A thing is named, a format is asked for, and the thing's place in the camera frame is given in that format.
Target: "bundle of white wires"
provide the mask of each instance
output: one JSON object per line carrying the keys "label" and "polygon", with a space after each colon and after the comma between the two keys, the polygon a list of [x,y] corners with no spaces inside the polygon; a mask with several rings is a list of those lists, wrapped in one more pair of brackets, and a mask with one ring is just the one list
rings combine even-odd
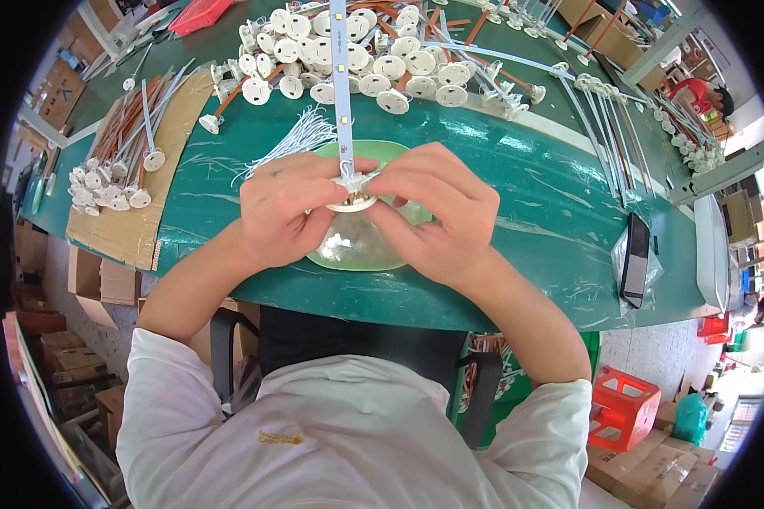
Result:
{"label": "bundle of white wires", "polygon": [[336,141],[336,126],[329,123],[318,113],[319,111],[325,111],[325,108],[309,106],[301,115],[298,115],[300,119],[286,137],[280,140],[277,147],[264,157],[252,161],[252,164],[246,165],[244,171],[234,176],[230,187],[234,187],[234,183],[241,177],[244,180],[251,178],[258,166],[265,165],[269,161],[289,154],[312,151]]}

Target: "hand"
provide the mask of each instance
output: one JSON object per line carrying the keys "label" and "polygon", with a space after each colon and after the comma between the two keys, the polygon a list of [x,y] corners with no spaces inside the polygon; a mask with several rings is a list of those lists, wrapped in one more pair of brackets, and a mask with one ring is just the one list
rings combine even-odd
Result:
{"label": "hand", "polygon": [[411,225],[382,200],[365,210],[402,259],[423,276],[465,293],[488,260],[498,192],[447,148],[430,143],[392,160],[368,182],[373,195],[396,195],[393,207],[421,202],[438,222]]}
{"label": "hand", "polygon": [[[377,165],[373,159],[354,158],[359,173]],[[303,152],[257,168],[241,185],[245,258],[255,272],[288,265],[319,247],[336,215],[325,205],[347,196],[345,188],[331,180],[339,174],[336,157]]]}

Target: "black hair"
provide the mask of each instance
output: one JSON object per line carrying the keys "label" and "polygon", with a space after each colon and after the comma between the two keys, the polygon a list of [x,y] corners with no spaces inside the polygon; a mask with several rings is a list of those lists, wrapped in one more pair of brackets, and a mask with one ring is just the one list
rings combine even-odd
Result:
{"label": "black hair", "polygon": [[722,95],[723,111],[719,113],[722,114],[722,120],[727,123],[727,117],[730,117],[730,115],[733,114],[733,110],[736,109],[736,106],[733,103],[733,97],[730,95],[730,92],[728,92],[726,88],[718,87],[716,91]]}

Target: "shirt logo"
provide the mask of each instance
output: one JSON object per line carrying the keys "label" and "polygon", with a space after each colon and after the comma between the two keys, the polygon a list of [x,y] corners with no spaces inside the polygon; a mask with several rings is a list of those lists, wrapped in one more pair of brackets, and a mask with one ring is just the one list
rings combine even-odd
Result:
{"label": "shirt logo", "polygon": [[303,437],[300,433],[295,436],[280,435],[278,433],[266,433],[262,429],[257,430],[257,441],[262,444],[292,444],[303,443]]}

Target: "black pants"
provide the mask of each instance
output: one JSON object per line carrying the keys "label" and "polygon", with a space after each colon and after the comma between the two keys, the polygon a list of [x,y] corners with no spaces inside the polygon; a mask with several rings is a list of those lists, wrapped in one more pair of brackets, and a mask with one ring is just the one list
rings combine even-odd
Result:
{"label": "black pants", "polygon": [[437,331],[349,322],[261,306],[257,359],[264,376],[274,370],[331,355],[366,355],[393,361],[455,389],[456,363],[465,331]]}

